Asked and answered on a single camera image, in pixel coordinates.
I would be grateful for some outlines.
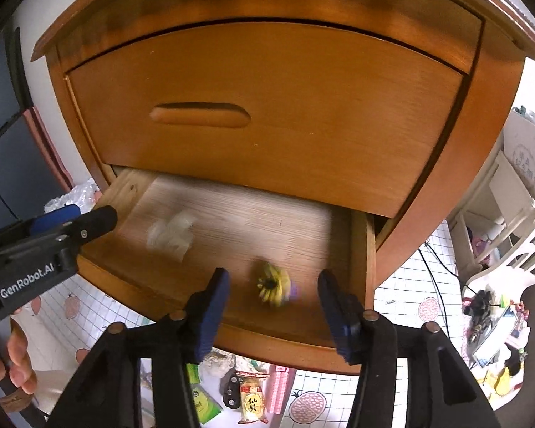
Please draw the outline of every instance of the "screw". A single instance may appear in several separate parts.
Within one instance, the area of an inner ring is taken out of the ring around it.
[[[177,321],[177,320],[184,320],[187,316],[187,313],[183,310],[174,310],[170,314],[168,314],[171,320]]]
[[[438,325],[436,322],[426,322],[426,329],[430,333],[438,333],[438,331],[440,331],[440,325]]]
[[[123,322],[114,322],[107,327],[107,331],[111,334],[121,333],[126,327]]]
[[[365,319],[367,322],[376,322],[380,315],[378,312],[372,309],[367,309],[363,312],[363,319]]]

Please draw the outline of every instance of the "closed drawer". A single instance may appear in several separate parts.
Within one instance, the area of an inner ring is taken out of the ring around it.
[[[417,181],[462,79],[389,41],[290,22],[156,36],[68,76],[103,163],[387,217]]]

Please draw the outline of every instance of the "small yellow toy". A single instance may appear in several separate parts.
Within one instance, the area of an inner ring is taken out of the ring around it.
[[[270,263],[264,267],[264,276],[258,279],[260,299],[273,306],[281,306],[297,296],[297,288],[287,272]]]

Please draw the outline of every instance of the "drawer handle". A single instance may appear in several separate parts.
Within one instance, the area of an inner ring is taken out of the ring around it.
[[[224,102],[173,102],[159,104],[150,112],[153,121],[168,125],[242,128],[251,117],[244,108]]]

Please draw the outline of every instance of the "open drawer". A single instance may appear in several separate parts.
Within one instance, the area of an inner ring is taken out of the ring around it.
[[[335,353],[317,295],[330,268],[366,308],[374,293],[372,216],[315,201],[207,180],[126,169],[99,205],[118,212],[114,232],[86,245],[81,274],[154,320],[203,289],[216,267],[230,299],[216,346],[294,368],[358,373]],[[151,227],[181,211],[195,219],[182,260],[147,247]],[[283,307],[258,298],[263,262],[285,268],[298,297]]]

